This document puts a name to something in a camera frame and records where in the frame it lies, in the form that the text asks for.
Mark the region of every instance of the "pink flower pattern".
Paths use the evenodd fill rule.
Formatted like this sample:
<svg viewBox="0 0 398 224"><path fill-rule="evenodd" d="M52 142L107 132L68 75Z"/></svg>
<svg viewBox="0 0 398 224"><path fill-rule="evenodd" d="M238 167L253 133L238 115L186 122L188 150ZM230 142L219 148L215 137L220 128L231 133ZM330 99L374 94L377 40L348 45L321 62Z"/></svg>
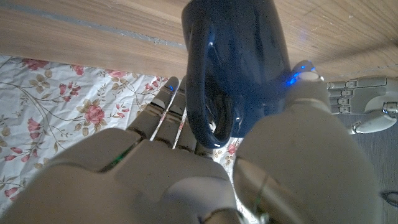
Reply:
<svg viewBox="0 0 398 224"><path fill-rule="evenodd" d="M22 60L22 66L27 65L27 68L31 70L37 70L38 68L44 68L49 62L34 60L25 58Z"/></svg>
<svg viewBox="0 0 398 224"><path fill-rule="evenodd" d="M71 65L73 71L76 72L77 75L83 75L84 73L84 66L81 65Z"/></svg>
<svg viewBox="0 0 398 224"><path fill-rule="evenodd" d="M110 70L110 69L105 69L105 71L107 71L109 76L113 77L113 78L123 78L126 76L126 72L122 72L122 71L116 71L116 70Z"/></svg>
<svg viewBox="0 0 398 224"><path fill-rule="evenodd" d="M93 124L99 124L100 121L105 117L104 111L99 106L91 105L85 114L85 118L88 122Z"/></svg>
<svg viewBox="0 0 398 224"><path fill-rule="evenodd" d="M13 187L9 190L5 190L4 194L6 195L6 197L10 197L13 193L15 193L18 190L17 187Z"/></svg>
<svg viewBox="0 0 398 224"><path fill-rule="evenodd" d="M20 175L0 176L0 190L4 192L0 196L0 203L16 200L25 188L22 183L24 177L29 180L32 172L21 172L22 169L39 170L46 165L46 156L58 154L59 150L65 150L84 137L106 128L109 122L114 125L127 122L127 118L131 120L137 110L142 110L167 81L162 77L139 77L136 73L100 70L104 74L101 80L90 83L87 80L98 78L98 74L90 74L92 69L66 65L70 71L68 74L65 73L65 65L32 59L10 60L2 68L15 63L19 64L19 69L25 73L21 75L25 77L13 80L11 75L11 82L3 85L9 85L12 94L20 97L17 99L21 110L11 114L13 111L0 108L0 119L2 113L11 119L17 117L13 122L0 123L0 134L4 134L0 139L0 152L4 158L3 167L7 167L5 170L15 169ZM137 84L135 79L138 77L143 78L145 83ZM91 90L96 91L96 88L98 92L92 94ZM91 101L82 105L81 102L86 98ZM18 139L8 139L6 136L9 131L10 136L18 135Z"/></svg>

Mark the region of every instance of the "metal fingertip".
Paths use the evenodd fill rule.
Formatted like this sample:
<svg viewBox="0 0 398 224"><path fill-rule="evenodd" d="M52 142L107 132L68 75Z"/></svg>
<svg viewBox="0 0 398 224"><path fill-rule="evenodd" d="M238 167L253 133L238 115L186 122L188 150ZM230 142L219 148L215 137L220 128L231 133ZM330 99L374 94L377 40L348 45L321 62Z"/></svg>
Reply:
<svg viewBox="0 0 398 224"><path fill-rule="evenodd" d="M182 81L181 81L181 83L180 83L180 87L179 87L178 89L181 90L181 91L185 91L185 84L186 84L186 82L187 82L187 77L184 76L184 77L182 78Z"/></svg>
<svg viewBox="0 0 398 224"><path fill-rule="evenodd" d="M168 88L169 90L175 91L178 88L178 84L180 81L178 80L177 77L171 77L167 81L167 83L164 85L164 87Z"/></svg>

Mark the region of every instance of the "blue mug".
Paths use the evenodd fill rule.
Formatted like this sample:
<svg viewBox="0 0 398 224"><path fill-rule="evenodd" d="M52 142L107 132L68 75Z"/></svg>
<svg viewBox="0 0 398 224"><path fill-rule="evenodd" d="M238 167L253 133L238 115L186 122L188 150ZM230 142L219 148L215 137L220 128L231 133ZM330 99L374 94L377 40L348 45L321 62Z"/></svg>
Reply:
<svg viewBox="0 0 398 224"><path fill-rule="evenodd" d="M193 0L182 26L187 116L199 143L222 147L282 111L290 64L273 1Z"/></svg>

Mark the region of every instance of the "robot finger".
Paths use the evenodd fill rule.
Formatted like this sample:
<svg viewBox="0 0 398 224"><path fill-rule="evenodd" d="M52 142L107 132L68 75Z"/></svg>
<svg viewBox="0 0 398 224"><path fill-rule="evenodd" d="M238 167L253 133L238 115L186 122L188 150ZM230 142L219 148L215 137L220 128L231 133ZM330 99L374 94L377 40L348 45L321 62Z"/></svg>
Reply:
<svg viewBox="0 0 398 224"><path fill-rule="evenodd" d="M169 106L178 87L178 78L171 77L160 89L138 117L127 127L127 130L139 133L143 138L150 139L159 125L162 115Z"/></svg>
<svg viewBox="0 0 398 224"><path fill-rule="evenodd" d="M195 136L192 133L188 119L186 119L175 148L186 150L188 152L195 152L196 146L197 146L197 140L195 139Z"/></svg>
<svg viewBox="0 0 398 224"><path fill-rule="evenodd" d="M158 132L155 135L155 141L162 141L166 143L169 148L172 148L175 138L180 127L182 116L185 110L185 77L182 79L180 88L177 90L174 100L170 105L169 112L166 114L165 119Z"/></svg>

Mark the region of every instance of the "blue led light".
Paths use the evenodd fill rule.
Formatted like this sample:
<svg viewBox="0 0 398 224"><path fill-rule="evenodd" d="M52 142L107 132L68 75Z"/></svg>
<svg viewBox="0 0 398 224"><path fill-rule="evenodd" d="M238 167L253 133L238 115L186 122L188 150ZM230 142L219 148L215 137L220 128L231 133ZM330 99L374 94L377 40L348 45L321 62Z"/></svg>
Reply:
<svg viewBox="0 0 398 224"><path fill-rule="evenodd" d="M291 84L293 84L293 83L295 83L296 82L296 79L295 78L292 78L287 84L288 85L291 85Z"/></svg>

